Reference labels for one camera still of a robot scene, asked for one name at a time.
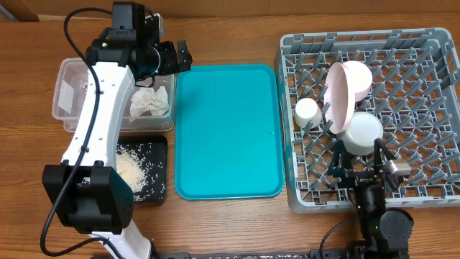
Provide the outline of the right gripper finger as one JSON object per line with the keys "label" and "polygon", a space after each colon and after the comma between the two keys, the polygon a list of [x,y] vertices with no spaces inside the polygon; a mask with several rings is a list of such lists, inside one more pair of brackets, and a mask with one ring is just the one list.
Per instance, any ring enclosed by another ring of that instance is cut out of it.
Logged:
{"label": "right gripper finger", "polygon": [[329,176],[344,176],[345,175],[345,154],[346,148],[342,140],[336,142],[335,151],[332,161],[330,162],[327,170]]}
{"label": "right gripper finger", "polygon": [[379,172],[384,166],[382,157],[385,157],[386,161],[395,159],[395,156],[390,152],[383,141],[380,138],[377,138],[374,140],[373,169],[375,173]]}

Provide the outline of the grey bowl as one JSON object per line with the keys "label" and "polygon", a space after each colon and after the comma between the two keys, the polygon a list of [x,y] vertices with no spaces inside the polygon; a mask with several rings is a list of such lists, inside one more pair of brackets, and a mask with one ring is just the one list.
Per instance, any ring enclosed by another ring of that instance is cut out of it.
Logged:
{"label": "grey bowl", "polygon": [[381,121],[368,112],[356,112],[349,127],[339,133],[337,138],[344,142],[346,150],[352,155],[369,155],[374,152],[374,141],[383,136]]}

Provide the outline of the white tissue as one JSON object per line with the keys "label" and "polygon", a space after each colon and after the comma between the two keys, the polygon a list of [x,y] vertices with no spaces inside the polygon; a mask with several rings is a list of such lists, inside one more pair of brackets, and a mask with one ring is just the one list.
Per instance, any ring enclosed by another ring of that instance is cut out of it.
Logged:
{"label": "white tissue", "polygon": [[158,90],[140,88],[131,97],[129,121],[134,121],[135,117],[139,117],[145,112],[150,112],[152,116],[160,116],[169,110],[168,93],[164,86],[159,87]]}

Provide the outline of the large pink plate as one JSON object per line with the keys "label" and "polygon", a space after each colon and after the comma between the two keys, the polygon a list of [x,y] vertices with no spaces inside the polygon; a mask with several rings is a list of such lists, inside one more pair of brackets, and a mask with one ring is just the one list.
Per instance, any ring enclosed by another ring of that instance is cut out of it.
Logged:
{"label": "large pink plate", "polygon": [[323,102],[330,106],[325,119],[332,121],[330,131],[338,134],[349,127],[354,113],[355,91],[350,70],[340,62],[334,63],[326,76],[326,87]]}

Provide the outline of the white cup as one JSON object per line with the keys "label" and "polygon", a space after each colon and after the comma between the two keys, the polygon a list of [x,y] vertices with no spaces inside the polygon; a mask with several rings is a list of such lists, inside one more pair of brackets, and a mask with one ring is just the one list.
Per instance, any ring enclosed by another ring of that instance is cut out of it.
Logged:
{"label": "white cup", "polygon": [[304,128],[309,122],[317,127],[322,120],[322,113],[316,101],[310,98],[300,99],[295,105],[294,120],[300,128]]}

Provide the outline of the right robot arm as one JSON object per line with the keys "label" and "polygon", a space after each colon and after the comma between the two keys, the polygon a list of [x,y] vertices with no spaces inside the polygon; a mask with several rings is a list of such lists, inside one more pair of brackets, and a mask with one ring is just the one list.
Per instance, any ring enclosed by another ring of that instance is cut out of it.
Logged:
{"label": "right robot arm", "polygon": [[374,141],[373,166],[357,171],[343,141],[336,142],[327,174],[338,187],[354,193],[361,240],[346,246],[346,258],[409,258],[414,219],[404,209],[388,208],[386,196],[410,175],[409,163],[397,159],[380,138]]}

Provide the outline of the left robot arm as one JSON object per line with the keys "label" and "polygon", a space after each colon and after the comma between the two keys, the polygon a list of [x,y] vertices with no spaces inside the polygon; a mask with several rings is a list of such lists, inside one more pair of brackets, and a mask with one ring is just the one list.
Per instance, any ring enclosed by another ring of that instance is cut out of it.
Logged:
{"label": "left robot arm", "polygon": [[153,242],[132,218],[134,194],[116,171],[116,148],[128,98],[147,78],[189,71],[185,41],[162,41],[162,17],[143,4],[116,1],[110,27],[79,57],[88,88],[78,125],[57,165],[46,165],[42,184],[50,217],[101,243],[114,258],[156,258]]}

